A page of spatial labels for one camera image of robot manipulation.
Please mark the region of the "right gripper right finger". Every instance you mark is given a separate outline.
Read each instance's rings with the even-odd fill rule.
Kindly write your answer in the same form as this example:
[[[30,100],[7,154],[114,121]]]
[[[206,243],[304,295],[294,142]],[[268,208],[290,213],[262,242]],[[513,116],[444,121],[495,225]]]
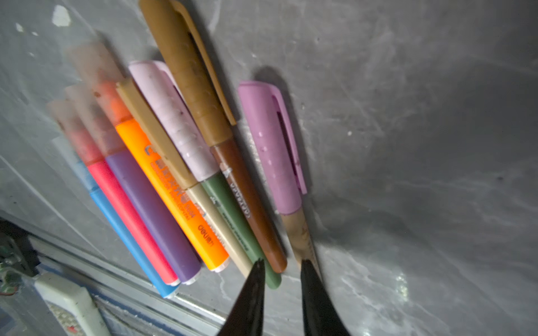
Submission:
[[[301,262],[301,290],[304,335],[350,336],[311,260]]]

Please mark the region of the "tan pen lilac cap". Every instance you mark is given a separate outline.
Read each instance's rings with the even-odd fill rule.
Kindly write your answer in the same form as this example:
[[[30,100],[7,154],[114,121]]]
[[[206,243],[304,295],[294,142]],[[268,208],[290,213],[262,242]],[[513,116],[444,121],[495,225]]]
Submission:
[[[238,95],[294,257],[298,264],[310,260],[320,272],[303,210],[307,186],[281,91],[269,83],[243,81]]]

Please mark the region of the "brown pen tan cap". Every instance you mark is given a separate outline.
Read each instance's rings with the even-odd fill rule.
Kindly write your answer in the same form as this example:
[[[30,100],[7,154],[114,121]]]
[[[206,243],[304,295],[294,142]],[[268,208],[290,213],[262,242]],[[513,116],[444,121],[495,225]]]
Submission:
[[[195,22],[179,1],[140,1],[139,6],[270,267],[283,273],[287,257],[234,140],[236,120]]]

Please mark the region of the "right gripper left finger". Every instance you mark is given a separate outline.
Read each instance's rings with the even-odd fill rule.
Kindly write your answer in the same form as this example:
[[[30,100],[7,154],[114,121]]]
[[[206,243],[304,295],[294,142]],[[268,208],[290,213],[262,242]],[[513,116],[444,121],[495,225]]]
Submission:
[[[256,261],[244,286],[218,333],[221,335],[262,335],[266,268],[262,259]]]

